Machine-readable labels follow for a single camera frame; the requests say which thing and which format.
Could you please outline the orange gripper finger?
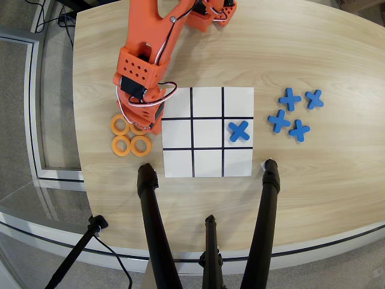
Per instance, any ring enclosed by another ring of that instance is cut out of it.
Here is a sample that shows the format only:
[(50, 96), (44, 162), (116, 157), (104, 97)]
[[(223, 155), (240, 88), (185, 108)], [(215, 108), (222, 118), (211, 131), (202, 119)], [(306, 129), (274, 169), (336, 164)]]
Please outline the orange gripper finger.
[(151, 123), (145, 127), (144, 130), (149, 134), (159, 135), (162, 131), (161, 119), (158, 119), (155, 123)]
[(146, 127), (147, 119), (144, 108), (132, 106), (129, 102), (131, 95), (123, 91), (118, 91), (117, 97), (119, 99), (118, 103), (120, 103), (122, 110), (128, 120), (132, 123), (135, 123), (137, 126)]

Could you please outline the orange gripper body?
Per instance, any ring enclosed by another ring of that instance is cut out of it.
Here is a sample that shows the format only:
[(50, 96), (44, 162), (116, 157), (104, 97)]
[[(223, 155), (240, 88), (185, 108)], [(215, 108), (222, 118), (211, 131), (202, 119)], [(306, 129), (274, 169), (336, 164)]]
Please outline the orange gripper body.
[[(115, 73), (113, 83), (116, 85), (117, 92), (123, 91), (131, 95), (129, 102), (132, 106), (144, 108), (147, 121), (157, 121), (160, 119), (164, 110), (164, 103), (161, 102), (161, 99), (165, 96), (165, 89), (160, 89), (158, 85), (152, 89), (146, 89), (143, 85), (120, 73)], [(118, 100), (117, 98), (117, 104), (123, 119), (129, 121)]]

